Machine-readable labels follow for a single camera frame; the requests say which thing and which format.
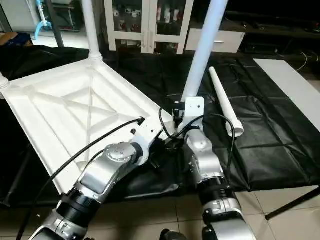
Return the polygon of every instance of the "black tarp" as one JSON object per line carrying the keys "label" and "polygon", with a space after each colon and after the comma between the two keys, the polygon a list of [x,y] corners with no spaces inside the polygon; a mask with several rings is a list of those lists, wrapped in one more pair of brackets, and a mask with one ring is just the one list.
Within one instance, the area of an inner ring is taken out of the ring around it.
{"label": "black tarp", "polygon": [[[75,48],[0,48],[0,71],[14,80],[87,56],[87,50]],[[110,67],[168,112],[181,97],[192,59],[192,55],[104,54]],[[244,126],[232,155],[232,187],[257,191],[320,184],[320,133],[267,74],[248,58],[213,56],[209,66],[215,67]],[[222,113],[208,73],[199,96],[205,99],[206,113]],[[6,195],[29,151],[30,163],[12,198],[15,205],[28,204],[48,174],[34,150],[27,148],[29,141],[4,100],[0,101],[0,113],[0,124],[6,126],[1,132],[0,198]],[[219,118],[205,118],[204,132],[224,168],[231,141],[225,123]],[[182,151],[162,150],[157,154],[156,150],[149,163],[114,188],[109,201],[183,195],[193,190]],[[57,199],[52,184],[41,203],[55,203]]]}

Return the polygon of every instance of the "drawer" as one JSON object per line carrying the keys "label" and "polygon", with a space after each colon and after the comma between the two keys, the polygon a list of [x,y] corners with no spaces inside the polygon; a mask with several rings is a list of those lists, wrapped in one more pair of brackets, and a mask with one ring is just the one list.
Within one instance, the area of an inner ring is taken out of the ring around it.
{"label": "drawer", "polygon": [[[195,51],[201,37],[202,29],[190,28],[185,50]],[[236,53],[245,33],[238,31],[219,31],[213,45],[213,52]]]}

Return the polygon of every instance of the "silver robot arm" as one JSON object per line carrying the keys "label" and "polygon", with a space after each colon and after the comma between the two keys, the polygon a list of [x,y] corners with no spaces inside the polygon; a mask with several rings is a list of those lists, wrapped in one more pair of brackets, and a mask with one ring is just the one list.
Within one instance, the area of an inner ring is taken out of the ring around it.
{"label": "silver robot arm", "polygon": [[63,194],[56,209],[30,240],[82,240],[88,225],[114,185],[149,158],[149,148],[162,127],[146,119],[130,142],[108,145],[85,168],[74,187]]}
{"label": "silver robot arm", "polygon": [[[204,114],[202,97],[187,97],[181,126]],[[202,120],[196,121],[184,136],[183,152],[192,173],[201,204],[203,240],[255,240],[244,221],[241,206],[232,191],[211,141],[202,131]]]}

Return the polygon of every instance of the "white plastic pipe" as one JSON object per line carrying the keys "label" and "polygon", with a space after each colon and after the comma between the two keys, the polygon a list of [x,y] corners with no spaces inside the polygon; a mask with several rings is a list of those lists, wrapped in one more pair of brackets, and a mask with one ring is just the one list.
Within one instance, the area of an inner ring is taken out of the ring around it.
{"label": "white plastic pipe", "polygon": [[182,94],[182,102],[185,101],[186,97],[196,97],[198,94],[227,3],[228,0],[211,0],[210,2],[201,38]]}
{"label": "white plastic pipe", "polygon": [[102,60],[102,55],[99,51],[97,38],[97,30],[95,24],[94,9],[92,0],[82,0],[83,16],[85,23],[86,36],[89,41],[89,58],[93,60]]}
{"label": "white plastic pipe", "polygon": [[[235,114],[235,111],[231,106],[229,98],[225,92],[225,89],[222,86],[221,81],[217,75],[217,72],[213,66],[211,66],[209,68],[209,72],[210,72],[210,75],[212,78],[215,92],[216,92],[218,99],[219,99],[219,102],[220,102],[220,106],[223,111],[223,115],[232,122],[233,127],[234,127],[234,131],[235,131],[235,137],[237,138],[244,133],[244,131],[245,131],[244,127],[242,126],[242,123],[238,120],[238,118]],[[225,128],[226,128],[226,132],[228,133],[228,135],[230,137],[232,137],[232,128],[228,122],[225,123]]]}
{"label": "white plastic pipe", "polygon": [[41,21],[43,22],[43,25],[47,26],[47,20],[46,20],[46,17],[44,15],[44,10],[42,8],[42,5],[38,5],[38,10],[39,10]]}
{"label": "white plastic pipe", "polygon": [[0,92],[7,88],[10,85],[10,82],[7,78],[5,78],[0,72]]}

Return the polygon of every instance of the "tile floor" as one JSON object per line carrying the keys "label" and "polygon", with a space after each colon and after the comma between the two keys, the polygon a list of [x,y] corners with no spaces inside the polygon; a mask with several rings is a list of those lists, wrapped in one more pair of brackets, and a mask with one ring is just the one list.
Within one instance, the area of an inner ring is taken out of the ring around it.
{"label": "tile floor", "polygon": [[[315,187],[237,193],[258,240],[320,239],[320,196],[283,213],[269,222],[265,214],[312,191]],[[49,208],[38,208],[25,239],[44,220]],[[24,209],[0,210],[0,240],[14,240]],[[201,240],[202,208],[195,195],[111,203],[92,221],[88,236],[96,240],[157,240],[163,229],[180,231],[189,240]]]}

